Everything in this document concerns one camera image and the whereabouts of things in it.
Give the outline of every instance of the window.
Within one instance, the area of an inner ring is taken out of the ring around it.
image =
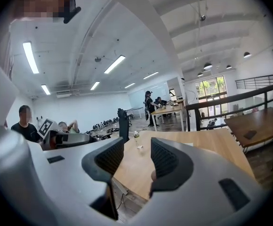
[[[171,100],[177,100],[174,89],[169,90]]]
[[[225,79],[223,76],[212,78],[206,81],[200,81],[195,84],[199,103],[218,100],[227,96]],[[224,114],[228,112],[228,104],[209,106],[201,108],[200,112],[204,112],[205,117]]]

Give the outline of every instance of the black cable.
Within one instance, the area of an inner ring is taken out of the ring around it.
[[[119,209],[119,207],[120,207],[120,206],[121,206],[121,204],[122,204],[122,199],[123,199],[123,196],[124,196],[124,194],[122,194],[122,197],[121,197],[121,203],[119,204],[119,206],[118,206],[117,210]]]

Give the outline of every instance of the wooden floor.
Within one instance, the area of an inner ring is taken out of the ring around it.
[[[134,131],[141,130],[152,130],[154,127],[148,127],[149,120],[146,121],[144,117],[141,119],[138,115],[131,120],[132,126],[129,128],[129,138],[133,138]],[[161,122],[161,118],[157,119],[157,124],[160,125],[158,131],[181,131],[180,117],[172,116],[164,119],[164,124]],[[94,134],[104,134],[109,128],[118,127],[118,124],[113,124],[107,128],[104,128],[103,131],[97,131]],[[119,132],[114,132],[112,137],[119,137]],[[269,143],[261,148],[255,149],[245,153],[249,164],[254,172],[256,180],[260,185],[265,189],[273,188],[273,171],[271,171],[273,163],[273,142]],[[114,198],[116,202],[116,207],[119,206],[120,200],[122,197],[122,192],[119,188],[114,185]],[[137,214],[141,208],[146,204],[146,200],[138,197],[128,190],[128,195],[123,196],[122,204],[118,209],[119,222],[127,223],[130,218]]]

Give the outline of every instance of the ceiling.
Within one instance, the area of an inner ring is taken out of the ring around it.
[[[45,96],[41,84],[52,94],[126,91],[125,86],[139,85],[151,73],[173,70],[173,63],[184,73],[199,73],[206,62],[217,64],[213,69],[222,72],[228,64],[234,67],[242,39],[263,19],[257,0],[200,0],[203,22],[198,0],[148,1],[151,8],[145,10],[156,14],[156,23],[146,22],[153,16],[131,12],[120,0],[76,0],[82,10],[69,24],[16,21],[11,27],[13,82],[37,98]],[[39,74],[32,73],[25,57],[22,44],[27,40],[32,42]],[[119,55],[126,59],[104,74]],[[100,84],[90,91],[96,81]]]

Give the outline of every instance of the black metal railing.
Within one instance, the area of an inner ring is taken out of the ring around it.
[[[252,108],[255,108],[255,107],[259,107],[259,106],[262,106],[262,105],[264,105],[264,108],[267,108],[267,104],[273,101],[273,99],[270,99],[270,100],[267,99],[267,92],[272,91],[272,90],[273,90],[273,84],[269,85],[267,87],[261,88],[261,89],[256,89],[256,90],[249,91],[249,92],[246,92],[246,93],[221,98],[221,99],[218,99],[218,100],[212,100],[212,101],[187,105],[185,108],[186,108],[186,111],[187,111],[187,128],[188,128],[188,131],[190,131],[190,129],[191,129],[190,128],[190,118],[189,118],[189,111],[190,110],[195,111],[196,130],[214,129],[214,128],[219,128],[219,127],[224,127],[224,126],[226,126],[226,124],[222,124],[222,125],[219,125],[219,126],[212,126],[212,127],[201,127],[200,126],[200,121],[205,120],[205,119],[223,117],[223,116],[227,116],[227,115],[230,115],[230,114],[243,112],[243,111],[246,111],[246,110],[249,110],[249,109],[252,109]],[[200,116],[200,112],[199,112],[200,108],[205,108],[205,107],[214,106],[214,105],[226,104],[226,103],[229,103],[229,102],[234,102],[234,101],[254,97],[254,96],[257,96],[257,95],[260,95],[260,94],[264,94],[264,102],[262,102],[260,104],[253,105],[253,106],[250,106],[250,107],[247,107],[247,108],[242,108],[240,110],[232,111],[232,112],[228,112],[228,113],[224,113],[224,114],[212,115],[212,116],[203,117],[203,118],[201,118],[201,116]]]
[[[273,85],[273,74],[237,80],[237,89],[261,89]]]

